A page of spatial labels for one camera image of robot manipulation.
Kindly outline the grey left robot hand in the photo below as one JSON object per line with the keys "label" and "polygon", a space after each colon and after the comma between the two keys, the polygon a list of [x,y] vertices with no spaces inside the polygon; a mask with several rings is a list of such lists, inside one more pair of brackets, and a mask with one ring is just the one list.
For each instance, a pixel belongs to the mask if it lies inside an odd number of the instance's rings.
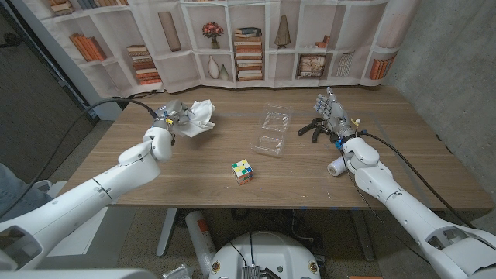
{"label": "grey left robot hand", "polygon": [[172,131],[174,126],[184,126],[188,123],[188,113],[191,112],[180,100],[169,101],[156,110],[157,117],[153,122],[153,127],[159,127]]}

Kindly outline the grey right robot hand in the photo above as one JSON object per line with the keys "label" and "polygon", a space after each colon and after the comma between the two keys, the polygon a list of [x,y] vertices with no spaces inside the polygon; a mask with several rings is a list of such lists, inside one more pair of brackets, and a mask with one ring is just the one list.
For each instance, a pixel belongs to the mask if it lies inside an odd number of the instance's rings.
{"label": "grey right robot hand", "polygon": [[330,87],[326,88],[324,95],[317,95],[314,109],[324,118],[325,126],[340,139],[356,135],[350,117]]}

